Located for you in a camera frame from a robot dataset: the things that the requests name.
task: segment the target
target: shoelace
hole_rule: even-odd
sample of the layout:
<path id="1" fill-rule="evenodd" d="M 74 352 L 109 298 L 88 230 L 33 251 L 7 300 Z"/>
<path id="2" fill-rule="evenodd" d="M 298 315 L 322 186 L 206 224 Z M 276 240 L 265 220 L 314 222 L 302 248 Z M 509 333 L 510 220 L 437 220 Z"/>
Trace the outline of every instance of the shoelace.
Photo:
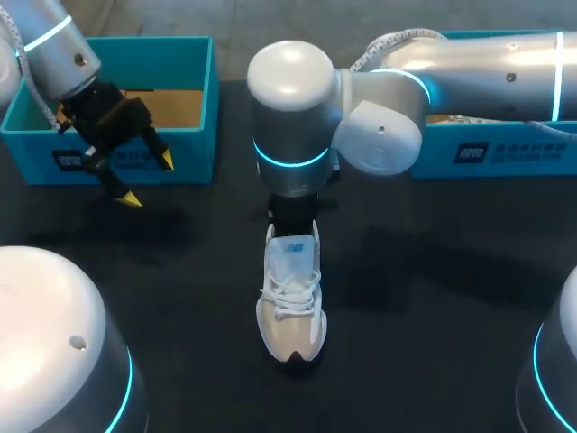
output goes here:
<path id="1" fill-rule="evenodd" d="M 277 316 L 308 316 L 314 313 L 313 294 L 321 280 L 320 271 L 314 271 L 313 278 L 308 281 L 277 281 L 270 272 L 269 278 L 274 287 L 261 289 L 261 292 L 266 300 L 274 302 Z"/>

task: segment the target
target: box label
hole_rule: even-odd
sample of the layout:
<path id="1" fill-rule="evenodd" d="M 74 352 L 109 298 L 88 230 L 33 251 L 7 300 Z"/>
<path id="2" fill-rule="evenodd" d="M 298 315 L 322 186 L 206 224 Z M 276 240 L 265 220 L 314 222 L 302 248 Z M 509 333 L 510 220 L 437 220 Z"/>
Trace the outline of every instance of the box label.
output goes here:
<path id="1" fill-rule="evenodd" d="M 566 150 L 565 143 L 497 144 L 490 163 L 560 161 Z"/>
<path id="2" fill-rule="evenodd" d="M 111 163 L 118 170 L 162 171 L 151 151 L 114 151 Z"/>
<path id="3" fill-rule="evenodd" d="M 82 151 L 52 151 L 52 157 L 62 171 L 84 171 Z M 162 171 L 148 150 L 114 151 L 108 159 L 117 170 Z"/>
<path id="4" fill-rule="evenodd" d="M 52 151 L 52 158 L 62 171 L 84 171 L 82 157 L 81 151 Z"/>
<path id="5" fill-rule="evenodd" d="M 489 143 L 461 143 L 454 157 L 455 164 L 480 163 L 485 159 Z"/>

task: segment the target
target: sneaker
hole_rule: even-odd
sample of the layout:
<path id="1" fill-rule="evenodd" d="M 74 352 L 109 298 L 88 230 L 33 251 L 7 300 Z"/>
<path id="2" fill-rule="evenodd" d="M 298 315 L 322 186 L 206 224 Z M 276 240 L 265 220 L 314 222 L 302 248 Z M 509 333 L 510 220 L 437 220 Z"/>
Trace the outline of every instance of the sneaker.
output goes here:
<path id="1" fill-rule="evenodd" d="M 312 235 L 282 237 L 274 237 L 269 225 L 256 318 L 264 344 L 281 363 L 310 362 L 323 347 L 326 314 L 320 280 L 316 223 Z"/>

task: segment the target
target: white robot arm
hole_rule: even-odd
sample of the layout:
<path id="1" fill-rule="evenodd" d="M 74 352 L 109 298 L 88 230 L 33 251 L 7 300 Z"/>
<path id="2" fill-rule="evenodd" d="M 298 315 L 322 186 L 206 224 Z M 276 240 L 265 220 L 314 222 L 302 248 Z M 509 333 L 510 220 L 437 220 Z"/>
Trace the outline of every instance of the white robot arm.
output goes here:
<path id="1" fill-rule="evenodd" d="M 374 41 L 349 69 L 305 42 L 272 44 L 247 78 L 260 174 L 282 196 L 316 191 L 331 170 L 322 158 L 282 166 L 330 147 L 359 170 L 400 173 L 417 159 L 428 115 L 526 121 L 573 140 L 537 121 L 577 118 L 576 55 L 576 32 L 447 40 L 405 31 Z"/>
<path id="2" fill-rule="evenodd" d="M 98 79 L 100 60 L 58 0 L 0 0 L 0 60 L 0 108 L 14 97 L 19 69 L 52 129 L 62 134 L 74 126 L 87 142 L 87 171 L 113 198 L 141 205 L 106 159 L 133 137 L 141 136 L 164 170 L 173 169 L 169 148 L 151 127 L 144 103 Z M 68 121 L 60 124 L 45 99 L 60 101 Z"/>

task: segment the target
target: blue box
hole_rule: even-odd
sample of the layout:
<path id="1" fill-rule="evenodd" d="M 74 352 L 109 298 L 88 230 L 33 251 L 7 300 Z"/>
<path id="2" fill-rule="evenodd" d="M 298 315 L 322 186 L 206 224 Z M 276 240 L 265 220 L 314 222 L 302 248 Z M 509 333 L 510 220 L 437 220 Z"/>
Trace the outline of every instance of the blue box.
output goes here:
<path id="1" fill-rule="evenodd" d="M 120 89 L 203 91 L 198 128 L 157 128 L 170 147 L 174 171 L 163 171 L 138 138 L 110 157 L 120 179 L 128 185 L 209 183 L 219 98 L 212 38 L 96 38 L 88 43 L 102 61 L 99 78 Z M 86 143 L 74 130 L 62 135 L 51 131 L 24 84 L 0 134 L 29 185 L 98 184 L 95 176 L 75 165 Z"/>
<path id="2" fill-rule="evenodd" d="M 447 32 L 445 36 L 465 39 L 548 32 L 557 30 Z M 577 133 L 577 122 L 545 124 Z M 462 152 L 479 158 L 460 163 Z M 428 124 L 421 153 L 411 169 L 411 176 L 417 179 L 575 174 L 577 143 L 563 143 L 521 122 Z"/>

